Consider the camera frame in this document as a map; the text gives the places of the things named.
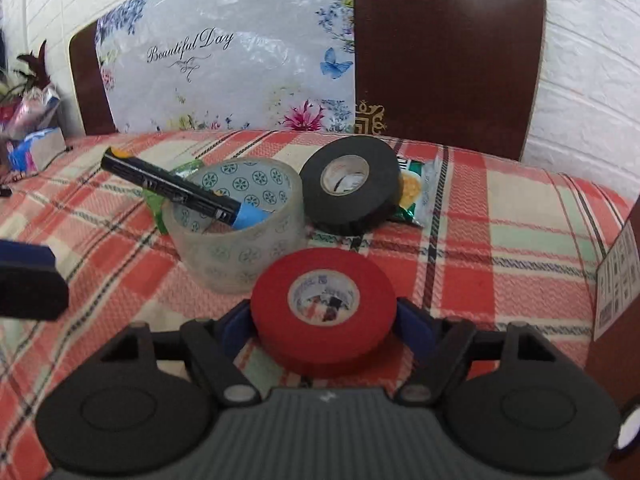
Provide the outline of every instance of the blue butterfly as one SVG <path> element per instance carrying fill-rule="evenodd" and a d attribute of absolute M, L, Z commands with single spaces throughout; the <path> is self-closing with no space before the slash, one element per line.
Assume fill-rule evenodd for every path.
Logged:
<path fill-rule="evenodd" d="M 320 70 L 322 71 L 322 74 L 330 75 L 331 79 L 338 79 L 342 74 L 347 72 L 352 64 L 353 61 L 336 63 L 335 50 L 331 47 L 324 53 L 324 62 L 320 63 Z"/>

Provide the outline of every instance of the pink flower print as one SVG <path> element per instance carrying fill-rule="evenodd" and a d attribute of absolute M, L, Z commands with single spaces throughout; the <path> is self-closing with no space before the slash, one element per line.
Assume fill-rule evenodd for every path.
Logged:
<path fill-rule="evenodd" d="M 116 81 L 111 70 L 109 70 L 108 68 L 101 68 L 100 74 L 102 75 L 102 83 L 104 84 L 104 89 L 107 91 L 113 90 Z"/>
<path fill-rule="evenodd" d="M 284 126 L 296 130 L 297 132 L 316 132 L 322 128 L 320 122 L 324 115 L 322 114 L 322 108 L 319 106 L 318 113 L 312 118 L 311 108 L 314 106 L 309 104 L 309 100 L 305 101 L 303 107 L 291 107 L 289 115 L 284 116 Z"/>

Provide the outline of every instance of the black electrical tape roll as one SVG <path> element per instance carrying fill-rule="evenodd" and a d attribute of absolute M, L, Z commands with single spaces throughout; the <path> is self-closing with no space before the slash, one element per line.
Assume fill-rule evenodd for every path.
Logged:
<path fill-rule="evenodd" d="M 335 140 L 315 152 L 302 171 L 306 216 L 328 233 L 357 236 L 388 219 L 402 181 L 396 154 L 371 136 Z"/>

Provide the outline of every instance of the clear packing tape roll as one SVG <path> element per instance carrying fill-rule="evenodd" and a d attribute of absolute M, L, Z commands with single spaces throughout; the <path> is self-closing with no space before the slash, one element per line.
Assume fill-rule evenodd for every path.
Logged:
<path fill-rule="evenodd" d="M 185 267 L 203 286 L 247 292 L 275 260 L 305 247 L 302 181 L 287 164 L 239 158 L 201 168 L 188 180 L 272 212 L 249 229 L 231 231 L 181 204 L 164 202 L 164 224 Z"/>

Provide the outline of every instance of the brown chair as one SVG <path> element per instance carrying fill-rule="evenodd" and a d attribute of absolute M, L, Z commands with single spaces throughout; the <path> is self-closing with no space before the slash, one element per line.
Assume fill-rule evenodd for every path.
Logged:
<path fill-rule="evenodd" d="M 545 0 L 354 0 L 356 97 L 386 135 L 518 160 Z"/>
<path fill-rule="evenodd" d="M 76 98 L 87 135 L 112 134 L 116 131 L 95 55 L 96 25 L 97 22 L 87 25 L 69 42 Z"/>

